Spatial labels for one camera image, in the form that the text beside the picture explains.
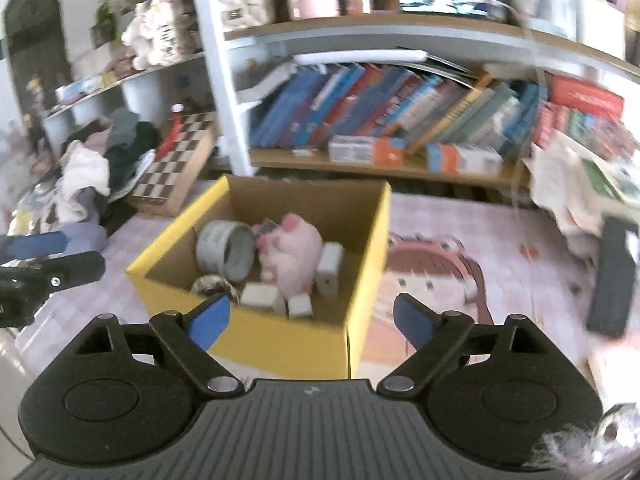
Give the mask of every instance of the checkered board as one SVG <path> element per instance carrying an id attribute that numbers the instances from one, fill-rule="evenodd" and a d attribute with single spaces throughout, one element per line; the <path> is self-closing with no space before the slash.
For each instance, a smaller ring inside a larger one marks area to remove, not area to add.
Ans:
<path id="1" fill-rule="evenodd" d="M 175 140 L 175 149 L 149 166 L 132 197 L 153 205 L 161 205 L 167 200 L 214 121 L 215 112 L 186 116 Z"/>
<path id="2" fill-rule="evenodd" d="M 174 148 L 145 171 L 130 200 L 140 210 L 176 214 L 215 143 L 215 112 L 185 116 Z"/>

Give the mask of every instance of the pile of clothes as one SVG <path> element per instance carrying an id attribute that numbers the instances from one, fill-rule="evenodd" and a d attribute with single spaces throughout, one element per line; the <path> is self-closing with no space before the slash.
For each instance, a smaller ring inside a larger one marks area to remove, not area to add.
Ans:
<path id="1" fill-rule="evenodd" d="M 160 142 L 156 127 L 126 108 L 79 129 L 62 146 L 60 167 L 20 201 L 14 216 L 20 219 L 22 207 L 22 221 L 14 223 L 22 225 L 13 234 L 62 231 L 66 254 L 103 250 L 135 214 L 123 198 L 153 163 Z"/>

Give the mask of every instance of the dark curtain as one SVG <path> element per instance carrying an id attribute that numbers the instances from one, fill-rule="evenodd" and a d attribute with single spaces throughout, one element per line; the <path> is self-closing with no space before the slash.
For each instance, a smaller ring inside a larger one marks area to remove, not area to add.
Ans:
<path id="1" fill-rule="evenodd" d="M 37 142 L 42 128 L 36 122 L 27 84 L 34 76 L 40 78 L 45 107 L 50 108 L 56 102 L 56 88 L 71 81 L 58 0 L 9 0 L 4 29 L 14 89 L 22 113 L 30 114 L 34 121 L 31 140 Z"/>

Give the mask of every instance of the dark green cloth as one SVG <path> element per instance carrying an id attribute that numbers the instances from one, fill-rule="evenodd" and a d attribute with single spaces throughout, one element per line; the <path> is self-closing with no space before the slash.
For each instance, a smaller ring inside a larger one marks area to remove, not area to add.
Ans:
<path id="1" fill-rule="evenodd" d="M 152 123 L 139 122 L 136 138 L 127 146 L 111 146 L 104 158 L 109 161 L 109 187 L 111 192 L 121 190 L 136 173 L 136 162 L 144 153 L 160 145 L 160 132 Z"/>

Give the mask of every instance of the pink plush toy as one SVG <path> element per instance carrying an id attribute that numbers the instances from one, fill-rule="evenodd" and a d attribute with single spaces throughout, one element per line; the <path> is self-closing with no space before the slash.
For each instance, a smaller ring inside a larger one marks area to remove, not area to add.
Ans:
<path id="1" fill-rule="evenodd" d="M 311 294 L 322 252 L 322 237 L 315 227 L 289 213 L 277 229 L 261 235 L 256 246 L 263 283 L 277 286 L 286 300 L 303 292 Z"/>

